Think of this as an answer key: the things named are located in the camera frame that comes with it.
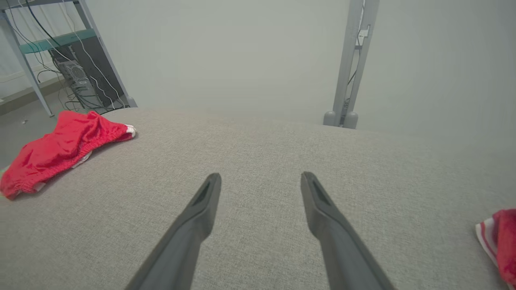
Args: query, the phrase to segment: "red fabric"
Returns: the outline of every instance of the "red fabric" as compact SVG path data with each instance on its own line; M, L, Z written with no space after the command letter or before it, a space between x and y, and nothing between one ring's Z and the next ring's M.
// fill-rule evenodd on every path
M516 209L502 210L493 215L494 242L497 243L496 261L500 276L516 285Z
M106 143L132 138L127 126L108 121L91 111L63 111L54 131L25 145L2 176L0 191L13 200L21 191L35 193L34 186L75 165Z

